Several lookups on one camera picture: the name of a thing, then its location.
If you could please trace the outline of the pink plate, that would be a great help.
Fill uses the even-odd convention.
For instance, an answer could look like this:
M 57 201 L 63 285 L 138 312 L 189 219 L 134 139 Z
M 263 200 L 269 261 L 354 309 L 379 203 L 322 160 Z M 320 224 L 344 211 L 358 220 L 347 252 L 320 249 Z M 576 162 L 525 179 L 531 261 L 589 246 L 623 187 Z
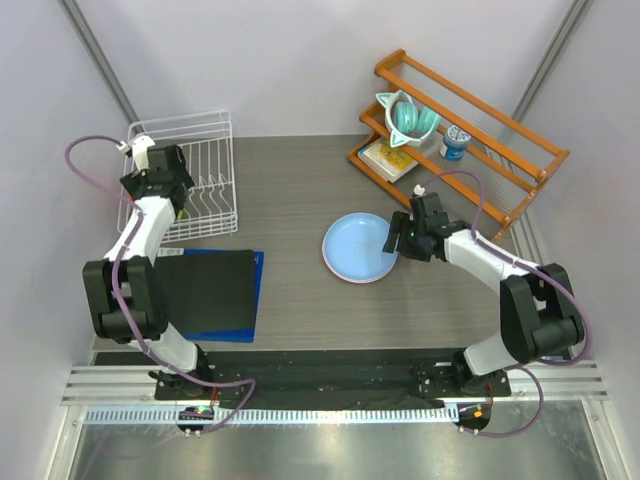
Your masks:
M 384 252 L 346 254 L 323 252 L 329 271 L 341 280 L 354 284 L 373 283 L 385 277 L 394 268 L 398 256 Z

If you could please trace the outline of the light blue plate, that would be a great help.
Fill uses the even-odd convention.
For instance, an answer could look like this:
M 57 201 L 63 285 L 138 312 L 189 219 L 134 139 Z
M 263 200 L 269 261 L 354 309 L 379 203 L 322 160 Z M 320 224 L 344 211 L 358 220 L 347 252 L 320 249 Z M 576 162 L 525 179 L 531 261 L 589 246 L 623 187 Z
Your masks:
M 326 231 L 321 252 L 326 250 L 346 254 L 383 252 L 389 222 L 366 212 L 350 213 L 336 220 Z

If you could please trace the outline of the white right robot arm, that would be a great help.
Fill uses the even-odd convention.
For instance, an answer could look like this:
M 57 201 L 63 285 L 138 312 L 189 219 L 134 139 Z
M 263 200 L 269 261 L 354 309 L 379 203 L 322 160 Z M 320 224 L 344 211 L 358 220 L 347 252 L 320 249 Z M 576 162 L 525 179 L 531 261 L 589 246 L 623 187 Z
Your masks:
M 486 240 L 464 221 L 452 221 L 439 195 L 418 186 L 408 213 L 393 213 L 383 247 L 411 260 L 433 258 L 459 267 L 499 298 L 499 329 L 487 339 L 454 354 L 451 380 L 472 395 L 509 367 L 527 365 L 586 340 L 566 270 L 540 266 Z

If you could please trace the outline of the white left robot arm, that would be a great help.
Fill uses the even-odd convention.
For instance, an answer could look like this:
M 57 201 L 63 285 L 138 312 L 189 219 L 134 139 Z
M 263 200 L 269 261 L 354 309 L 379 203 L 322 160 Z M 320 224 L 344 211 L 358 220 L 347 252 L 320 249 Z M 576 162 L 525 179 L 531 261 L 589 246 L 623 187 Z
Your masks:
M 121 148 L 135 169 L 120 178 L 131 208 L 116 244 L 87 262 L 82 277 L 95 333 L 129 345 L 162 368 L 152 378 L 190 398 L 205 397 L 213 375 L 202 349 L 170 322 L 167 296 L 154 268 L 165 233 L 184 210 L 194 187 L 182 149 L 142 136 Z

